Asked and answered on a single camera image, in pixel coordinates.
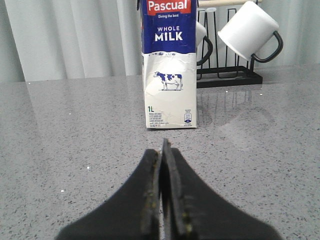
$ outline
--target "black mug handle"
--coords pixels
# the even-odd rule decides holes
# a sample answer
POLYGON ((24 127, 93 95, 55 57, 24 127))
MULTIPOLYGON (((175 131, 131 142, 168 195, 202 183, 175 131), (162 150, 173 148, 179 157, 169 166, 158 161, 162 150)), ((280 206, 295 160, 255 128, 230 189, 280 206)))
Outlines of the black mug handle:
POLYGON ((282 40, 280 34, 277 31, 274 31, 273 35, 278 40, 278 47, 274 51, 274 53, 272 53, 270 56, 268 56, 267 58, 264 58, 264 59, 260 59, 259 57, 257 57, 256 54, 252 54, 251 57, 254 60, 256 60, 259 63, 267 63, 267 62, 270 62, 272 59, 274 59, 276 56, 278 56, 278 54, 281 52, 282 48, 284 47, 284 41, 282 40))
POLYGON ((208 44, 208 51, 206 52, 206 54, 204 55, 204 57, 201 60, 196 62, 197 66, 204 64, 210 58, 210 56, 214 50, 214 46, 213 46, 212 42, 210 41, 210 39, 208 38, 208 36, 204 36, 203 40, 205 40, 206 43, 208 44))

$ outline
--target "wooden dowel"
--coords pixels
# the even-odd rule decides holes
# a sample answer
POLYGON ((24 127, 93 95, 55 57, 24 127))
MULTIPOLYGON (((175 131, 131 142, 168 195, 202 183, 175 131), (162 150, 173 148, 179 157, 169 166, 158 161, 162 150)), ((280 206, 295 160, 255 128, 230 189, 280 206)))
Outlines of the wooden dowel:
POLYGON ((199 1, 199 8, 211 8, 220 6, 230 5, 242 5, 247 1, 256 2, 257 0, 210 0, 210 1, 199 1))

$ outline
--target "cow illustration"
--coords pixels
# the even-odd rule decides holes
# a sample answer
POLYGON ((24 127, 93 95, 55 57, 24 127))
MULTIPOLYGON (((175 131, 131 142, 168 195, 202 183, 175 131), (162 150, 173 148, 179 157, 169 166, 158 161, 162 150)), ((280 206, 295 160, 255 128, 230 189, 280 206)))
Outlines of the cow illustration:
POLYGON ((154 73, 154 78, 161 78, 161 82, 163 84, 163 91, 168 90, 168 84, 174 84, 176 86, 176 91, 182 90, 182 75, 181 74, 165 74, 156 71, 154 73))

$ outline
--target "mug rack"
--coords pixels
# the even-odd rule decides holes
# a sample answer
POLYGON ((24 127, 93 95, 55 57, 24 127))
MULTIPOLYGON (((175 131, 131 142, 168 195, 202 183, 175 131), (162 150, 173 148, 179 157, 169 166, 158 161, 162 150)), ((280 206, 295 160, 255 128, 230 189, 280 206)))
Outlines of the mug rack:
MULTIPOLYGON (((236 13, 236 8, 227 9, 227 22, 230 20, 232 13, 236 13)), ((217 38, 217 20, 215 8, 198 9, 198 22, 201 17, 204 17, 203 26, 206 28, 207 36, 210 36, 211 27, 209 26, 209 15, 213 17, 213 36, 211 41, 214 42, 214 54, 197 69, 197 88, 212 88, 212 87, 225 87, 225 86, 240 86, 240 85, 252 85, 262 84, 263 78, 259 74, 254 72, 255 60, 247 61, 245 66, 240 65, 240 57, 234 54, 232 64, 228 60, 229 48, 225 46, 223 52, 225 59, 224 64, 219 62, 218 38, 217 38)), ((205 52, 205 41, 202 42, 201 57, 203 58, 205 52)))

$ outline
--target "pascual milk carton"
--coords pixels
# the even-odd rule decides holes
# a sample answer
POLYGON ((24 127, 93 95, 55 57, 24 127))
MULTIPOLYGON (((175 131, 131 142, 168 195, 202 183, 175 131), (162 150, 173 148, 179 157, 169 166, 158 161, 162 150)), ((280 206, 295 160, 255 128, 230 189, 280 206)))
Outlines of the pascual milk carton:
POLYGON ((197 127, 197 0, 139 0, 146 127, 197 127))

